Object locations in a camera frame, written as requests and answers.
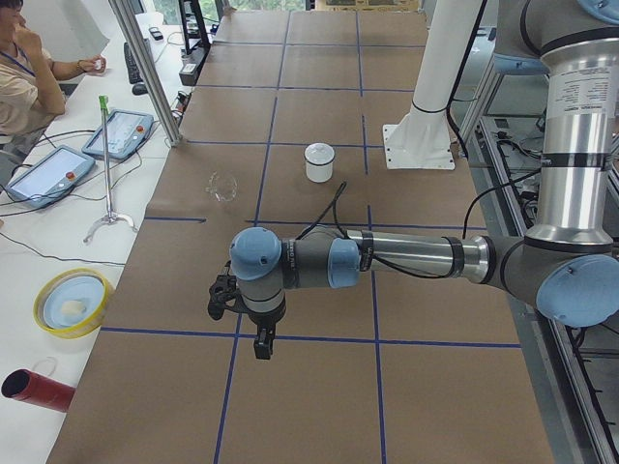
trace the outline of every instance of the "yellow bowl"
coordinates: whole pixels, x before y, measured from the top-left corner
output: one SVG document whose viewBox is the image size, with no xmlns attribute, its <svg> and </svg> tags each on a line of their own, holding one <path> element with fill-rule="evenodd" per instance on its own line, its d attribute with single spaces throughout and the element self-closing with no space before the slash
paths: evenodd
<svg viewBox="0 0 619 464">
<path fill-rule="evenodd" d="M 97 306 L 97 309 L 89 315 L 83 321 L 80 321 L 78 324 L 74 326 L 69 326 L 63 329 L 55 329 L 50 327 L 44 319 L 44 307 L 45 302 L 51 295 L 51 293 L 64 282 L 80 276 L 90 276 L 98 279 L 103 285 L 103 297 Z M 45 287 L 39 292 L 37 299 L 34 304 L 34 317 L 35 321 L 44 331 L 49 332 L 50 334 L 54 334 L 61 338 L 78 338 L 80 336 L 84 336 L 89 334 L 98 326 L 101 325 L 103 321 L 103 316 L 105 315 L 105 307 L 107 306 L 107 302 L 109 297 L 114 293 L 114 287 L 109 283 L 109 281 L 100 273 L 86 269 L 86 268 L 78 268 L 70 271 L 66 271 L 60 275 L 57 275 L 55 278 L 50 280 Z"/>
</svg>

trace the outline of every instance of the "white table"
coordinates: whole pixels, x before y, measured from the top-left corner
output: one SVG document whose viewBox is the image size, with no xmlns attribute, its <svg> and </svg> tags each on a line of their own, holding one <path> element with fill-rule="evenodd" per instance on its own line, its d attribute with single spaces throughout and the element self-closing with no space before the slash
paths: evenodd
<svg viewBox="0 0 619 464">
<path fill-rule="evenodd" d="M 179 90 L 191 89 L 181 85 L 178 71 L 182 67 L 180 46 L 167 43 L 177 26 L 162 26 L 165 36 L 160 43 L 151 39 L 153 57 L 167 99 L 172 103 Z M 58 117 L 46 134 L 76 130 L 95 130 L 101 124 L 98 95 L 109 96 L 109 108 L 130 109 L 155 115 L 148 95 L 134 96 L 127 78 L 123 54 L 122 35 L 117 35 L 103 51 L 107 59 L 107 71 L 103 76 L 87 75 L 75 89 L 67 103 L 67 112 Z M 171 42 L 179 44 L 182 35 L 175 34 Z M 157 125 L 150 140 L 140 149 L 142 165 L 114 189 L 114 208 L 119 213 L 130 215 L 139 227 L 147 202 L 153 193 L 162 172 L 169 147 L 165 133 Z M 65 144 L 79 150 L 88 134 L 53 139 L 54 144 Z M 33 150 L 26 162 L 33 163 L 44 157 L 52 147 L 46 143 Z M 139 164 L 133 156 L 112 170 L 112 182 L 120 175 Z M 97 161 L 90 175 L 103 170 L 103 162 Z M 104 197 L 103 175 L 77 188 L 74 193 L 87 197 Z M 10 201 L 6 193 L 0 195 L 0 203 Z M 26 211 L 25 206 L 0 206 L 0 216 Z M 125 263 L 136 234 L 125 222 L 99 229 L 92 243 L 85 245 L 85 237 L 91 224 L 105 215 L 105 200 L 86 201 L 67 197 L 57 204 L 34 213 L 4 217 L 1 232 L 36 248 L 43 254 L 61 257 L 80 257 L 89 260 L 104 260 Z M 33 303 L 43 286 L 58 274 L 78 267 L 99 271 L 115 286 L 123 271 L 122 266 L 60 262 L 44 259 L 32 251 L 8 242 L 0 237 L 0 380 L 14 370 L 32 369 L 48 357 L 57 360 L 51 377 L 59 382 L 76 386 L 88 359 L 97 331 L 82 338 L 65 340 L 40 329 L 33 318 Z M 64 414 L 38 406 L 10 400 L 0 396 L 0 461 L 19 464 L 45 463 L 62 425 Z"/>
</svg>

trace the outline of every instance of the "clear plastic cup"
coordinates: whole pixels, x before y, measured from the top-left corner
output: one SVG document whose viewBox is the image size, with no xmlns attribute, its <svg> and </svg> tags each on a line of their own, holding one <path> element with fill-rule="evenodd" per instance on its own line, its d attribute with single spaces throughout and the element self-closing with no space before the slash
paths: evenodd
<svg viewBox="0 0 619 464">
<path fill-rule="evenodd" d="M 209 179 L 206 191 L 211 193 L 217 201 L 232 201 L 236 197 L 238 184 L 236 178 L 229 172 L 214 172 Z"/>
</svg>

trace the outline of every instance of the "person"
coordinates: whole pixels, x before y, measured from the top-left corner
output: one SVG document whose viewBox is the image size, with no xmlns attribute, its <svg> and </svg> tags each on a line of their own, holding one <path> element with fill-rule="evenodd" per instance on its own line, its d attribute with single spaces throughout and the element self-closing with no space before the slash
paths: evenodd
<svg viewBox="0 0 619 464">
<path fill-rule="evenodd" d="M 49 123 L 65 112 L 58 81 L 104 73 L 101 55 L 65 63 L 52 60 L 37 33 L 26 27 L 23 0 L 0 0 L 0 148 L 25 156 Z"/>
</svg>

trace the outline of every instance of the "keyboard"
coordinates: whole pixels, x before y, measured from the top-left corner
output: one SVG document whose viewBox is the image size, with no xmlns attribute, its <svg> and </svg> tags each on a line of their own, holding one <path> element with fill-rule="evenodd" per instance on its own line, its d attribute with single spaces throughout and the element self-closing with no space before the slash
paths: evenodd
<svg viewBox="0 0 619 464">
<path fill-rule="evenodd" d="M 146 49 L 148 50 L 148 52 L 151 53 L 151 46 L 150 46 L 150 42 L 148 41 L 148 39 L 144 39 L 144 43 L 146 44 Z M 139 68 L 137 67 L 135 58 L 133 58 L 133 54 L 132 54 L 131 49 L 129 48 L 128 43 L 125 43 L 124 51 L 125 51 L 125 64 L 127 65 L 127 73 L 129 74 L 129 83 L 136 84 L 137 82 L 141 82 L 142 76 L 139 75 Z"/>
</svg>

